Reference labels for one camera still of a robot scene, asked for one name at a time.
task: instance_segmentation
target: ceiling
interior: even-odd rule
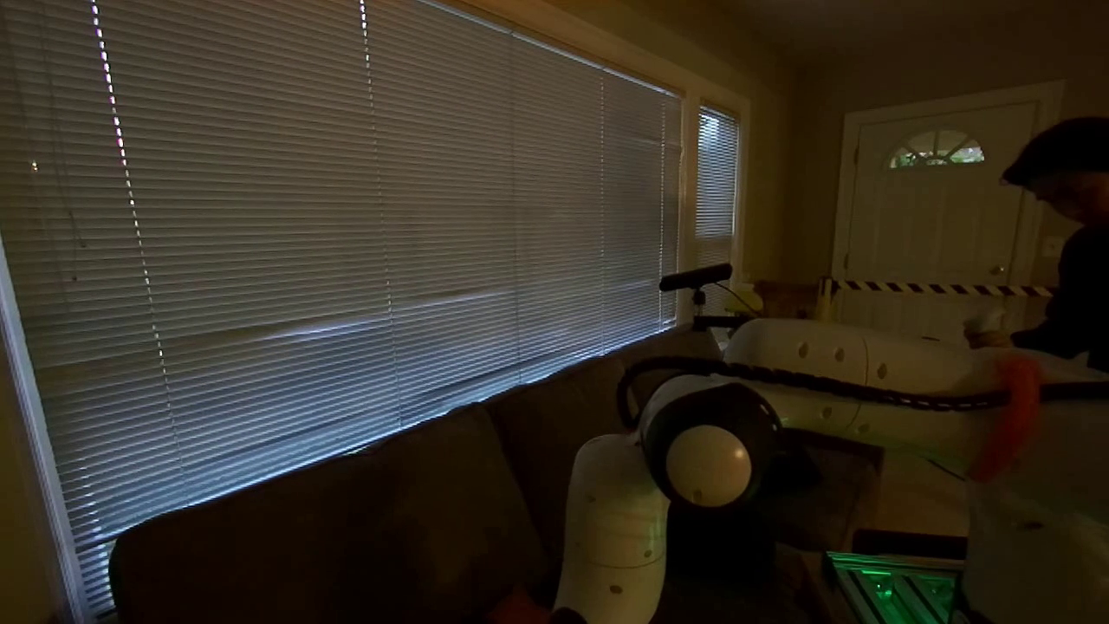
[[[800,61],[911,47],[976,28],[1073,14],[1101,0],[713,0],[746,31]]]

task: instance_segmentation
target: person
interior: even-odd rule
[[[1109,372],[1109,116],[1068,116],[1032,135],[1005,179],[1032,190],[1044,204],[1079,220],[1058,264],[1058,290],[1044,324],[1012,331],[974,331],[970,345],[1012,344],[1058,358],[1087,358]]]

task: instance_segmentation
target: window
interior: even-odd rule
[[[890,168],[927,168],[927,166],[979,166],[985,147],[965,130],[931,128],[902,140],[890,157]]]
[[[651,82],[416,0],[42,0],[9,41],[3,236],[93,611],[156,513],[671,323]]]
[[[733,116],[699,112],[697,240],[733,240],[741,135]]]

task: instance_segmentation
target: door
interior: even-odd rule
[[[1053,100],[1045,86],[853,113],[831,315],[941,344],[963,344],[963,320],[989,307],[1005,324],[1035,315],[1021,294],[974,290],[1021,290],[1044,261],[1038,209],[1002,168]]]

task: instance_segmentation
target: dark brown couch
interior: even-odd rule
[[[619,428],[613,388],[644,352],[710,345],[662,335],[127,529],[112,555],[119,619],[454,624],[483,619],[511,590],[548,603],[573,458]],[[659,619],[820,619],[804,551],[848,545],[877,454],[826,440],[804,440],[804,454],[820,479],[755,503],[775,536],[769,569],[725,593],[671,575]]]

